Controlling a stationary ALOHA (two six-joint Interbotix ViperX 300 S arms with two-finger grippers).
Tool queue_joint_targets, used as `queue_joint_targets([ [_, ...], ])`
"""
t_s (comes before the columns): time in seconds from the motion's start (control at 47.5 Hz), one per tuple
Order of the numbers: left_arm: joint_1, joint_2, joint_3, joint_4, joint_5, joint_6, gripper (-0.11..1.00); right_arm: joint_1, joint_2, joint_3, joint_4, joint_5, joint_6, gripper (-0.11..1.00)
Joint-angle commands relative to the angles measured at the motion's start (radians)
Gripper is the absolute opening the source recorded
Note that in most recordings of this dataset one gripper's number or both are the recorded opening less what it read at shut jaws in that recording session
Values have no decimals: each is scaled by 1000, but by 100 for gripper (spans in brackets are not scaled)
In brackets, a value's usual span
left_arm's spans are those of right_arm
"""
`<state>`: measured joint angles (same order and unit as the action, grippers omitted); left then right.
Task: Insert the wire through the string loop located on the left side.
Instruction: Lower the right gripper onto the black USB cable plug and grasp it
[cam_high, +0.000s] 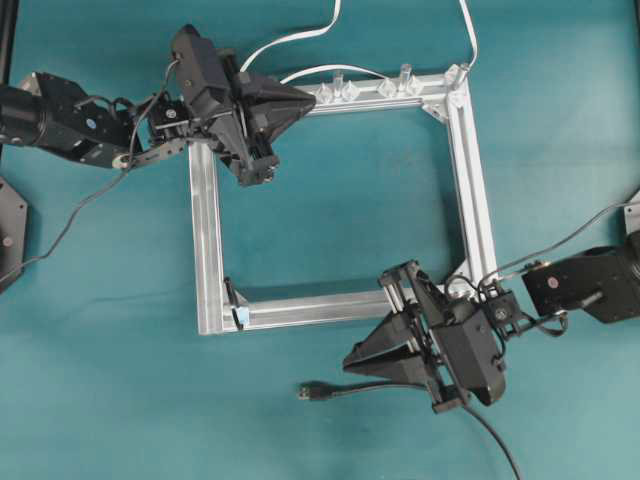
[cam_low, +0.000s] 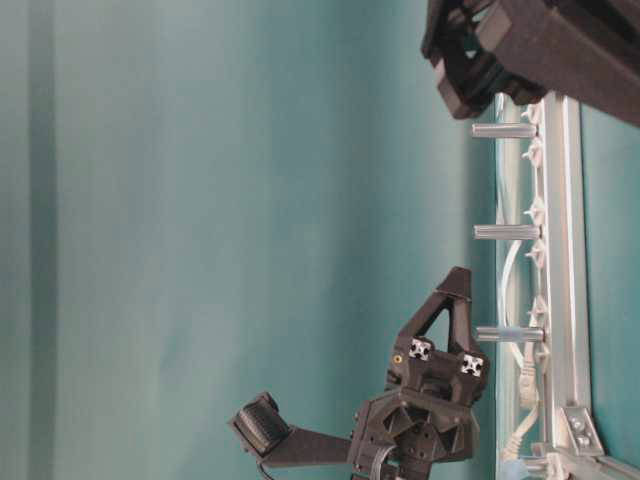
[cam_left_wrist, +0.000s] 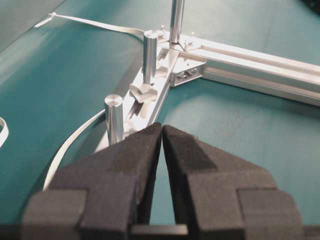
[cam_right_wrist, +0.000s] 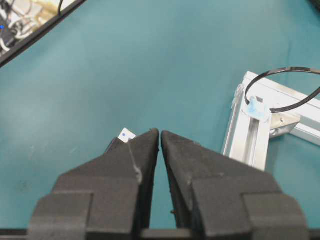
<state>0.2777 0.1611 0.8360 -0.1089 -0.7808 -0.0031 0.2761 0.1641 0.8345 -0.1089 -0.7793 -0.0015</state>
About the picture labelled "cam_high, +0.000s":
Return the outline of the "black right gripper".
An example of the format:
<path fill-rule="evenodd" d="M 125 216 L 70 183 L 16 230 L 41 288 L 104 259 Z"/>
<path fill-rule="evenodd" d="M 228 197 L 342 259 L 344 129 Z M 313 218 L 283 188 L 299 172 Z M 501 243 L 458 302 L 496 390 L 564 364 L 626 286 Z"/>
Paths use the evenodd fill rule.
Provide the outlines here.
<path fill-rule="evenodd" d="M 444 413 L 466 407 L 470 393 L 454 385 L 431 329 L 450 316 L 453 301 L 442 292 L 415 260 L 385 270 L 378 279 L 391 312 L 361 342 L 353 358 L 345 359 L 345 372 L 380 377 L 394 383 L 421 385 L 432 399 L 432 409 Z M 409 354 L 382 355 L 405 345 Z"/>

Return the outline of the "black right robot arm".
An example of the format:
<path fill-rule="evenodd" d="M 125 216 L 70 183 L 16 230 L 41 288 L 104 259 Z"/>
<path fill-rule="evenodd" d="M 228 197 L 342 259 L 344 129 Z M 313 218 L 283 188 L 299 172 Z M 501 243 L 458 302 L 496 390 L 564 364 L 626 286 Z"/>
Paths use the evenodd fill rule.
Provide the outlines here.
<path fill-rule="evenodd" d="M 442 292 L 411 260 L 383 272 L 391 305 L 383 321 L 344 358 L 344 371 L 427 390 L 440 413 L 468 403 L 489 406 L 506 388 L 506 342 L 547 322 L 567 323 L 583 310 L 603 324 L 639 315 L 639 249 L 597 247 L 529 267 L 523 282 L 537 315 L 525 314 L 510 290 L 493 282 L 473 296 Z"/>

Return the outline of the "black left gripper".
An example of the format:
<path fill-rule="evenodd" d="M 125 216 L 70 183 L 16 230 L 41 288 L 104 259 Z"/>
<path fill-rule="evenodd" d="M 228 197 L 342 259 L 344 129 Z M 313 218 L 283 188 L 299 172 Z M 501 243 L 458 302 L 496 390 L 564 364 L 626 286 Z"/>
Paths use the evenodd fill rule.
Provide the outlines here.
<path fill-rule="evenodd" d="M 258 131 L 287 130 L 316 106 L 316 97 L 271 77 L 238 74 L 229 49 L 201 49 L 193 62 L 188 109 L 199 134 L 240 185 L 272 181 L 279 159 Z"/>

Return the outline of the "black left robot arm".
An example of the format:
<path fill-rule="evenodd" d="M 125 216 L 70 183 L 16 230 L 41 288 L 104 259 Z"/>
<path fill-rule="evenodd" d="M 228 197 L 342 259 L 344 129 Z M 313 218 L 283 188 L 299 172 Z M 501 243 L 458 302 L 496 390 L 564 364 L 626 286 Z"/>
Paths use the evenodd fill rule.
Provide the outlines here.
<path fill-rule="evenodd" d="M 242 186 L 268 183 L 280 164 L 273 142 L 316 105 L 314 95 L 262 75 L 239 72 L 230 52 L 175 51 L 166 90 L 139 105 L 87 94 L 77 83 L 35 72 L 1 88 L 1 141 L 65 160 L 130 171 L 202 144 Z"/>

